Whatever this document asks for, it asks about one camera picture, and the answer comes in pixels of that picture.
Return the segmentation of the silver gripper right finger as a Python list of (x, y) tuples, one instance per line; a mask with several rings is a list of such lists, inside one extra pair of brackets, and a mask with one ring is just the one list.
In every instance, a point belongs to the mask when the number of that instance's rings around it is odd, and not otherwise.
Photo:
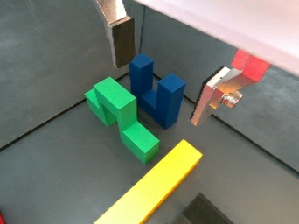
[(233, 108), (242, 97), (238, 90), (254, 83), (236, 68), (221, 66), (201, 84), (198, 99), (190, 114), (190, 123), (201, 125), (220, 105)]

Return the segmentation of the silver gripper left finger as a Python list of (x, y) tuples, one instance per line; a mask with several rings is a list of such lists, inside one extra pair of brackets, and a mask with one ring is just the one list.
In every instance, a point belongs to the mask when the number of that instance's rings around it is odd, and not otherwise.
[(134, 19), (126, 15), (122, 0), (92, 0), (105, 25), (114, 68), (125, 66), (136, 55)]

